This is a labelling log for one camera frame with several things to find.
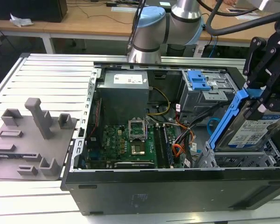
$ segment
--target chip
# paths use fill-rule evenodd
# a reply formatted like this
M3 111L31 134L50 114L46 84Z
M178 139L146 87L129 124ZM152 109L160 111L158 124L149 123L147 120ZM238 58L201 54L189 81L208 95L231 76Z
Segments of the chip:
M132 155L145 155L145 142L131 142Z

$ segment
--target yellow cable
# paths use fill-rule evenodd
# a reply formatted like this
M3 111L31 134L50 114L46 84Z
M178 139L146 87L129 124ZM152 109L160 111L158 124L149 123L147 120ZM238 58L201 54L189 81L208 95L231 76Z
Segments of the yellow cable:
M169 111L169 109L170 109L170 101L169 101L169 99L168 99L168 98L166 97L166 95L165 95L161 90L159 90L158 88L153 87L153 89L157 90L160 94L163 95L163 97L167 100L168 106L167 106L167 109L166 109L164 112L160 112L160 113L147 113L147 115L161 116L161 115L163 115L163 114L166 114L166 113Z

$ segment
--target metal slotted table surface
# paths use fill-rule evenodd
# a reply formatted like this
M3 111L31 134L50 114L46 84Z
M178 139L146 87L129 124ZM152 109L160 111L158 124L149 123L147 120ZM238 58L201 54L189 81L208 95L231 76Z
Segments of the metal slotted table surface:
M7 108L19 108L21 114L29 115L24 102L28 97L38 97L42 109L50 110L52 116L66 112L80 119L94 61L126 62L126 57L31 54L19 58L0 84L0 117ZM237 67L240 72L245 62L242 59L173 57L164 57L162 61ZM228 221L230 224L280 224L280 196L252 211L85 217L70 193L59 189L60 184L61 181L0 180L0 223L189 224Z

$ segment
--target blue cable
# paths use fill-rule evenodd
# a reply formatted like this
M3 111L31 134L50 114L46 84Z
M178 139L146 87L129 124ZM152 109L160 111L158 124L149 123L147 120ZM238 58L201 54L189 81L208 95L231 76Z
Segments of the blue cable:
M214 53L215 47L216 47L216 45L217 45L217 43L218 43L218 36L216 36L216 37L217 37L217 41L216 41L215 45L213 46L213 50L211 51L209 58L210 58L210 57L212 56L212 54Z
M207 122L207 125L206 125L206 130L207 130L207 132L210 134L210 136L213 134L213 132L212 132L211 129L210 129L210 122L211 122L212 120L215 120L215 121L217 121L217 122L220 122L220 121L221 121L221 119L219 119L219 118L211 118L211 119L209 119L209 121Z

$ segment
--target hard drive label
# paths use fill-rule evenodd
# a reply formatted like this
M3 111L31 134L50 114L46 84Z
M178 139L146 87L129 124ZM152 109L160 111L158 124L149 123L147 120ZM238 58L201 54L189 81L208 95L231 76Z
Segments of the hard drive label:
M275 127L280 115L264 115L260 120L246 120L229 142L233 148L244 148L256 145L269 129Z

